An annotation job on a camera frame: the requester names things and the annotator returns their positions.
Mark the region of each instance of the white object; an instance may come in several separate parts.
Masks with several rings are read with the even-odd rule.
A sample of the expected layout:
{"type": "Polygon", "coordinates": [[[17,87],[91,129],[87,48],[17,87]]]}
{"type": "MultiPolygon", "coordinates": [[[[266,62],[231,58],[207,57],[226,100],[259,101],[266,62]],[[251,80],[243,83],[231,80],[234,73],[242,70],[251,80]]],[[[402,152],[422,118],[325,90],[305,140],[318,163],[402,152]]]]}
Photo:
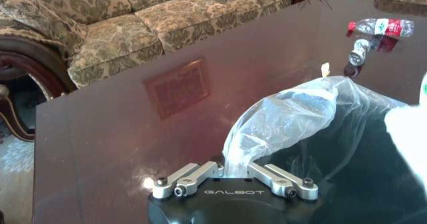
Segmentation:
{"type": "Polygon", "coordinates": [[[427,74],[421,84],[420,106],[390,110],[385,122],[396,147],[427,191],[427,74]]]}
{"type": "Polygon", "coordinates": [[[330,66],[330,63],[325,63],[321,67],[321,71],[322,71],[322,77],[326,78],[330,76],[332,74],[332,70],[330,70],[332,66],[330,66]]]}

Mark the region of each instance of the small white item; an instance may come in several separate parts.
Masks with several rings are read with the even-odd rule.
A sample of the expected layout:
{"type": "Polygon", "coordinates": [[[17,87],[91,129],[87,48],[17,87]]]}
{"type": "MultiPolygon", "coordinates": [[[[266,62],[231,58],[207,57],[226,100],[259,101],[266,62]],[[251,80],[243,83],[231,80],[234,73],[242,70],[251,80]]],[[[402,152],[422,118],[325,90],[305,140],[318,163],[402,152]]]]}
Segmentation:
{"type": "Polygon", "coordinates": [[[332,74],[332,70],[330,70],[330,63],[325,63],[321,67],[321,70],[322,70],[322,77],[326,78],[330,76],[332,74]]]}

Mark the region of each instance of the sofa armrest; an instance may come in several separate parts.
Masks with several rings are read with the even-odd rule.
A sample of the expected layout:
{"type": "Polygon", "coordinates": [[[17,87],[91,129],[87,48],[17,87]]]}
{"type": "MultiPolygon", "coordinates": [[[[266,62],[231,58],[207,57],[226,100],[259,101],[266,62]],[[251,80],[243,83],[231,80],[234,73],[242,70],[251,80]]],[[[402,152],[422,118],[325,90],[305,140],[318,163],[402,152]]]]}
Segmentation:
{"type": "MultiPolygon", "coordinates": [[[[79,51],[87,26],[57,13],[50,4],[39,0],[0,0],[0,14],[34,29],[46,40],[62,43],[70,55],[79,51]]],[[[27,33],[17,28],[9,32],[27,33]]]]}

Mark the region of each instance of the bottle cap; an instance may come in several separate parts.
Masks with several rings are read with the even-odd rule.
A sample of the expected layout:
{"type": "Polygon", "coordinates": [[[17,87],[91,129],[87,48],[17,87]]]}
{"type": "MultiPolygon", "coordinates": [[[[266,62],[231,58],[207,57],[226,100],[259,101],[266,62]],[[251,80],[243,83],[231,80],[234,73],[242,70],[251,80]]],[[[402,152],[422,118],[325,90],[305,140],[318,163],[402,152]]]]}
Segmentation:
{"type": "Polygon", "coordinates": [[[354,42],[354,49],[364,49],[369,51],[372,49],[370,41],[366,39],[360,39],[354,42]]]}
{"type": "Polygon", "coordinates": [[[352,21],[349,22],[349,31],[356,31],[357,30],[357,22],[352,21]]]}
{"type": "Polygon", "coordinates": [[[364,49],[354,49],[349,55],[352,65],[361,66],[366,62],[368,51],[364,49]]]}

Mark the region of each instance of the screw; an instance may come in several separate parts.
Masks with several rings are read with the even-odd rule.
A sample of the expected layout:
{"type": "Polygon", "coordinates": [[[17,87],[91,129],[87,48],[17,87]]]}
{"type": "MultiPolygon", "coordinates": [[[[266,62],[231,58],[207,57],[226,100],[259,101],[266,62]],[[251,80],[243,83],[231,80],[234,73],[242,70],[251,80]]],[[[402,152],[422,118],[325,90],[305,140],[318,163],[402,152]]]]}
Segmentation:
{"type": "Polygon", "coordinates": [[[163,187],[169,184],[169,179],[166,177],[161,177],[155,182],[158,186],[163,187]]]}
{"type": "Polygon", "coordinates": [[[312,179],[312,178],[309,178],[309,177],[305,178],[305,179],[302,180],[302,185],[304,185],[305,187],[313,188],[314,185],[316,185],[314,179],[312,179]]]}
{"type": "Polygon", "coordinates": [[[289,187],[285,191],[285,196],[288,198],[294,198],[297,196],[297,190],[294,187],[289,187]]]}
{"type": "Polygon", "coordinates": [[[175,196],[178,196],[179,198],[186,195],[186,192],[187,192],[186,187],[183,186],[175,187],[174,193],[175,193],[175,196]]]}
{"type": "Polygon", "coordinates": [[[289,183],[289,181],[285,180],[285,179],[281,179],[281,180],[278,180],[278,183],[279,183],[279,184],[286,184],[286,183],[289,183]]]}

